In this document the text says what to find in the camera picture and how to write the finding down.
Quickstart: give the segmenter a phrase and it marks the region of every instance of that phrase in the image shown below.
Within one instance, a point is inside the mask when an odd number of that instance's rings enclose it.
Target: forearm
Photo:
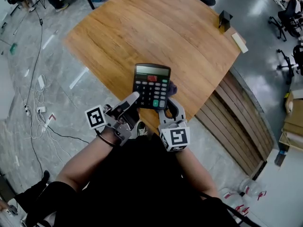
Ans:
[[[183,170],[183,177],[185,177],[196,190],[212,197],[219,197],[212,177],[189,148],[185,148],[176,153],[176,158]]]
[[[75,155],[64,166],[56,181],[71,186],[75,191],[81,191],[89,182],[97,166],[108,156],[113,148],[99,137]]]

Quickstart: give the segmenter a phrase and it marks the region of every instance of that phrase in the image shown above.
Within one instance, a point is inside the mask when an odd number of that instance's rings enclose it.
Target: red button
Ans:
[[[148,81],[157,81],[157,76],[147,76]]]

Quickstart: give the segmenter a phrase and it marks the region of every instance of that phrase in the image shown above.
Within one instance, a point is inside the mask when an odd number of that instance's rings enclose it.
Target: white button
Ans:
[[[164,108],[164,106],[165,106],[165,101],[161,100],[159,103],[159,107]]]

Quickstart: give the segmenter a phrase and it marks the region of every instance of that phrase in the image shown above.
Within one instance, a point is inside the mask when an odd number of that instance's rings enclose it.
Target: gray floor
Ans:
[[[274,66],[278,64],[275,49],[279,45],[285,52],[290,52],[294,40],[289,38],[289,42],[282,43],[276,39],[274,29],[267,24],[267,17],[276,14],[279,8],[272,0],[264,1],[265,3],[260,0],[217,0],[214,9],[221,12],[224,7],[234,15],[232,25],[246,39],[250,50],[240,55],[234,66],[256,94],[271,125],[275,123],[278,125],[284,117],[280,100],[287,87],[281,73],[275,71]],[[56,121],[50,124],[51,127],[62,135],[90,141],[95,134],[88,129],[84,111],[98,104],[114,105],[118,100],[90,72],[86,72],[75,87],[70,89],[70,84],[84,70],[84,66],[67,51],[62,39],[91,10],[84,0],[73,0],[71,6],[61,13],[55,13],[53,8],[46,4],[45,10],[41,5],[37,8],[44,21],[42,46],[51,35],[54,37],[46,48],[41,50],[29,104],[33,107],[33,93],[38,76],[45,75],[47,83],[44,103],[39,105],[46,106],[45,117],[51,113],[56,116]],[[9,46],[0,44],[0,51],[4,51],[3,56],[9,61],[16,92],[9,118],[0,122],[0,170],[6,174],[16,192],[22,192],[37,182],[41,174],[30,143],[30,118],[26,116],[23,108],[40,43],[41,27],[37,14],[35,12],[27,14],[18,33],[12,35],[25,14],[25,11],[18,10],[9,18],[7,21],[9,26],[1,36],[1,39],[9,43],[18,44],[16,53],[10,55]],[[192,138],[190,148],[210,171],[218,189],[223,187],[236,189],[245,174],[202,124],[192,119],[189,126]],[[35,121],[32,136],[35,138],[36,133],[40,136],[41,132],[42,129],[37,129]],[[42,168],[48,169],[51,179],[54,179],[63,166],[62,162],[66,163],[69,160],[68,154],[75,155],[85,143],[62,138],[53,133],[50,136],[45,132],[41,137],[33,139],[33,145]]]

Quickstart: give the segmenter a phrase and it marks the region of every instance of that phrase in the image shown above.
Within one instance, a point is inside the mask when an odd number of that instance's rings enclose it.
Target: green button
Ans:
[[[153,101],[153,103],[152,103],[152,105],[154,106],[154,107],[158,107],[158,104],[159,104],[159,101],[158,100],[154,100]]]

